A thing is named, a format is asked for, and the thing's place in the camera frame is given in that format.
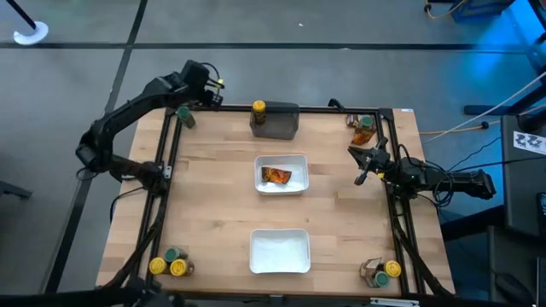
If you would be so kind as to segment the black floor beam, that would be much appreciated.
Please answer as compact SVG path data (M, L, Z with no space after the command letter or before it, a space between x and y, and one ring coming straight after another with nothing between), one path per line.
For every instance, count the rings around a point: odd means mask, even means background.
M546 84L541 84L513 105L507 107L500 106L496 109L493 106L486 105L466 105L463 108L463 113L466 115L480 115L484 113L491 116L515 115L525 111L544 97L546 97Z

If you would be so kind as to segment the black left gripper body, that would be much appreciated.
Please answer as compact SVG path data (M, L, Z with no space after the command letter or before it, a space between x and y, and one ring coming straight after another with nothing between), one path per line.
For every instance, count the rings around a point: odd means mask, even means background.
M200 102L203 107L221 107L224 98L211 90L205 90L201 95Z

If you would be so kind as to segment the black crossbar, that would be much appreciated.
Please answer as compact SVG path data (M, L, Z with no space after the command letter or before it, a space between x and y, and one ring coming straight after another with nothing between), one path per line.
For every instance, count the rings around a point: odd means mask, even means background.
M421 307L538 307L533 304L504 304L491 301L469 300L410 294L408 299L417 300ZM188 307L182 294L136 290L131 288L97 288L69 293L45 293L33 295L0 295L0 307L108 307L130 304L136 307Z

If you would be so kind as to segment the white plastic bin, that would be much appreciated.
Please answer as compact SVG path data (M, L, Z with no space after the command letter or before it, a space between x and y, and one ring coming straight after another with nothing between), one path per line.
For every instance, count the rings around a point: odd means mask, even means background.
M264 182L262 169L265 167L290 171L287 183ZM302 194L310 185L307 158L302 154L258 156L254 161L254 186L262 195Z
M311 269L310 236L304 229L255 229L249 269L254 274L305 274Z

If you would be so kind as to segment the blue box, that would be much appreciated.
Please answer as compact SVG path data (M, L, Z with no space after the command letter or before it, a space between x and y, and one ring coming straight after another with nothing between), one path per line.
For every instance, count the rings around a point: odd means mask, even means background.
M450 16L455 22L486 20L497 17L515 0L455 0Z

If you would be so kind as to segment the dark grey furniture foot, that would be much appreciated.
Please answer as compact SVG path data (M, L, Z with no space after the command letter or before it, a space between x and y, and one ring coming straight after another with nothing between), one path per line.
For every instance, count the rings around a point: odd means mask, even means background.
M14 195L21 199L29 199L32 196L32 192L24 188L15 186L11 183L0 181L0 195Z

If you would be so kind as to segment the silver metal bracket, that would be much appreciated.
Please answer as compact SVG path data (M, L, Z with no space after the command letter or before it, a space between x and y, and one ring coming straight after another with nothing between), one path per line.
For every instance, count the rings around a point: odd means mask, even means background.
M417 300L397 298L371 298L369 303L380 307L421 307Z

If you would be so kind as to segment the black aluminium table frame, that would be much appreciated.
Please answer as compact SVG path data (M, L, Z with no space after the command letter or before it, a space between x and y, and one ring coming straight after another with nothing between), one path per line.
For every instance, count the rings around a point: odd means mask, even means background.
M198 112L193 130L183 130L174 163L166 220L160 241L144 253L154 258L170 246L193 260L187 277L159 275L166 290L197 298L240 300L282 297L400 297L400 281L370 288L360 278L361 263L392 259L394 242L381 180L362 186L347 152L351 131L346 117L329 107L308 107L292 141L259 139L242 106ZM270 196L256 191L254 162L262 155L302 154L309 186L300 195ZM311 268L304 274L255 274L250 270L252 232L303 229L310 237Z

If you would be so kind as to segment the yellow lid spice jar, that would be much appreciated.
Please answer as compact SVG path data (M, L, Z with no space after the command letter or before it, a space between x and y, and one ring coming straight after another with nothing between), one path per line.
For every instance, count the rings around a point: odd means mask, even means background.
M151 275L167 274L169 265L162 257L152 258L148 263L148 272Z
M398 278L402 274L402 266L396 260L388 260L384 262L383 269L391 278Z
M195 271L195 265L188 259L176 259L170 264L170 273L173 276L189 276Z
M252 105L251 122L254 125L262 125L266 121L266 103L265 101L255 101Z

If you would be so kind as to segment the dark grey plastic bin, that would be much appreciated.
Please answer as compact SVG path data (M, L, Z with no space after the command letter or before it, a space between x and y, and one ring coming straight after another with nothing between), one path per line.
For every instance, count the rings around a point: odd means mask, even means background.
M292 102L265 101L266 121L262 125L249 126L255 137L293 140L299 128L299 105Z

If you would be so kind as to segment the white round stand base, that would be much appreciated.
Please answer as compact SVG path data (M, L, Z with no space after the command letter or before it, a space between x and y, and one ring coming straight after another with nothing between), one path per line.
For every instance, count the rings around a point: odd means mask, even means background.
M29 46L40 43L42 40L44 40L49 33L48 25L41 21L36 21L35 25L36 28L34 29L32 34L25 35L19 32L14 32L14 41L19 45Z

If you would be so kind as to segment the black stand pole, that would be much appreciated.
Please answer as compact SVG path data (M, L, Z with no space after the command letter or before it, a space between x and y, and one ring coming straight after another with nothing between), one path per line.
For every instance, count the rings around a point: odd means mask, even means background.
M21 22L23 22L27 27L29 27L33 31L37 28L35 21L15 0L5 0L5 2L14 11L13 15Z

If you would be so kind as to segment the white printed sticker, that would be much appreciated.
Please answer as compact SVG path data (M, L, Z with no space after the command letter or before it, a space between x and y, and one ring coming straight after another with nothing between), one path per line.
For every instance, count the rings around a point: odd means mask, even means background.
M514 131L513 146L528 152L546 155L546 137L544 136Z

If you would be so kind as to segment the black cabinet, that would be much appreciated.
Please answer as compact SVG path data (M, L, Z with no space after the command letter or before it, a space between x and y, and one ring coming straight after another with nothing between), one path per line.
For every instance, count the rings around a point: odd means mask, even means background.
M524 132L515 116L501 118L504 205L507 225L521 233L540 236L546 227L546 155L513 146L513 132ZM546 127L532 133L546 137Z

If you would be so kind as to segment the black computer mouse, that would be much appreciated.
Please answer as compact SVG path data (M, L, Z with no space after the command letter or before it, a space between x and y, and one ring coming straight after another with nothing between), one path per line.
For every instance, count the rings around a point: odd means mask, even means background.
M495 287L509 302L517 304L535 303L531 292L511 274L497 273Z

